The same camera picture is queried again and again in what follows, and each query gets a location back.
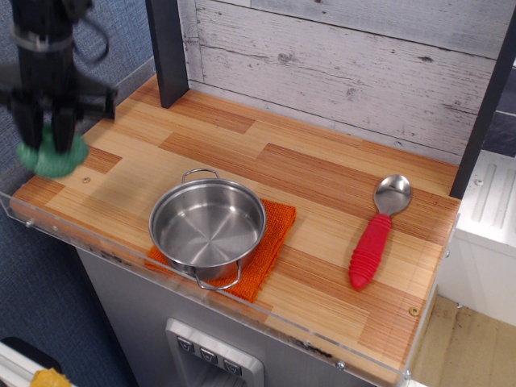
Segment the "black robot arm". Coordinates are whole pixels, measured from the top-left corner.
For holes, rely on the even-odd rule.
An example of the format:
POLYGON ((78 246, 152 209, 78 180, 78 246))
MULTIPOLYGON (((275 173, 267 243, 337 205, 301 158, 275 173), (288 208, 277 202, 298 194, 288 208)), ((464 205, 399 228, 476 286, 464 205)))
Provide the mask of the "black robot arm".
POLYGON ((1 104, 33 150, 42 144, 47 113, 59 153, 71 150, 78 121, 114 117, 116 89, 82 74, 73 59, 73 27, 92 6, 91 1, 11 3, 10 34, 18 60, 1 67, 1 104))

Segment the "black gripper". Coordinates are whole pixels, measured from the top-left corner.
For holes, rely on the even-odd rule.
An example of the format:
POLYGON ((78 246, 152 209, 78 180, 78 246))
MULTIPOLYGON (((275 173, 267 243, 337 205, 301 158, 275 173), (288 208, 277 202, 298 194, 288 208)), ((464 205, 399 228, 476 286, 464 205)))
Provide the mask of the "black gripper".
POLYGON ((77 69, 71 41, 15 42, 18 62, 1 67, 1 103, 12 113, 25 145, 40 149, 46 113, 52 115, 57 153, 70 151, 76 121, 114 118, 116 90, 77 69))

